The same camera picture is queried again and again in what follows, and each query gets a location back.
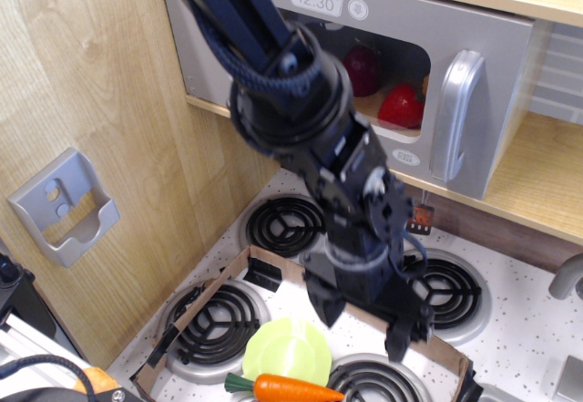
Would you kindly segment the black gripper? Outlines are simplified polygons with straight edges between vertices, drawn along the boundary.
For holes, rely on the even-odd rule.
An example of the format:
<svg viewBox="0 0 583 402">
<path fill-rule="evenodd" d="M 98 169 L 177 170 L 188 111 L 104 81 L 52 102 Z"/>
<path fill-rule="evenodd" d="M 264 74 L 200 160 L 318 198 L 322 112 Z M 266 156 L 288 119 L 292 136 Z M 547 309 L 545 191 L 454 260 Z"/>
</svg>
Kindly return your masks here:
<svg viewBox="0 0 583 402">
<path fill-rule="evenodd" d="M 406 232 L 383 245 L 370 262 L 355 260 L 328 244 L 322 253 L 300 256 L 312 307 L 331 328 L 347 304 L 389 324 L 384 348 L 391 362 L 400 363 L 411 343 L 433 335 L 434 311 L 410 282 L 420 278 L 427 251 Z"/>
</svg>

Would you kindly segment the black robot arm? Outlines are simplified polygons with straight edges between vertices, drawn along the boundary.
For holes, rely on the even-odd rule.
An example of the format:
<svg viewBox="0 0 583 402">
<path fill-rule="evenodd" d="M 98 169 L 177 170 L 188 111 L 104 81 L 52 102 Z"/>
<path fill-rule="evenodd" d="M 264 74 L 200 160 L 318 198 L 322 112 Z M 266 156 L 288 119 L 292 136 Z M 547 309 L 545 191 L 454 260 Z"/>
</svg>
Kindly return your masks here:
<svg viewBox="0 0 583 402">
<path fill-rule="evenodd" d="M 413 213 L 370 123 L 353 106 L 343 65 L 271 0 L 183 0 L 210 51 L 230 74 L 230 119 L 253 148 L 303 179 L 327 233 L 322 254 L 302 257 L 317 315 L 333 325 L 352 304 L 388 325 L 399 362 L 427 341 L 434 313 L 404 268 Z"/>
</svg>

